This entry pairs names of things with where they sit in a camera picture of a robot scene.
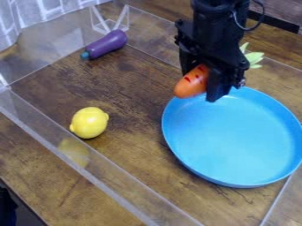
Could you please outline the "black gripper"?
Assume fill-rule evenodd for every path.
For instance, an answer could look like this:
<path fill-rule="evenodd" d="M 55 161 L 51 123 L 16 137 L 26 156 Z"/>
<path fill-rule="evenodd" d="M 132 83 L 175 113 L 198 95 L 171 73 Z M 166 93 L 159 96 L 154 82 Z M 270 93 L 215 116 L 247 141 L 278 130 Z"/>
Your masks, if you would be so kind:
<path fill-rule="evenodd" d="M 206 100 L 215 102 L 245 82 L 249 62 L 239 49 L 250 0 L 191 0 L 193 19 L 175 22 L 182 73 L 205 64 Z"/>

